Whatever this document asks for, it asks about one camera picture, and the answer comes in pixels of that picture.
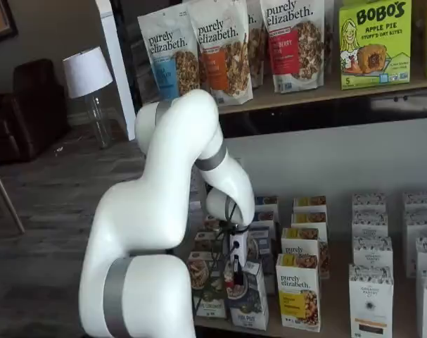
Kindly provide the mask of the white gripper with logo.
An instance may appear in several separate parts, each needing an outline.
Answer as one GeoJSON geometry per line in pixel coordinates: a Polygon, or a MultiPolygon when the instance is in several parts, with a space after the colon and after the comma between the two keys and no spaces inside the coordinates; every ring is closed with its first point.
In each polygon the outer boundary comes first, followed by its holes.
{"type": "Polygon", "coordinates": [[[241,263],[246,263],[248,257],[248,231],[229,235],[229,244],[234,285],[243,285],[241,263]]]}

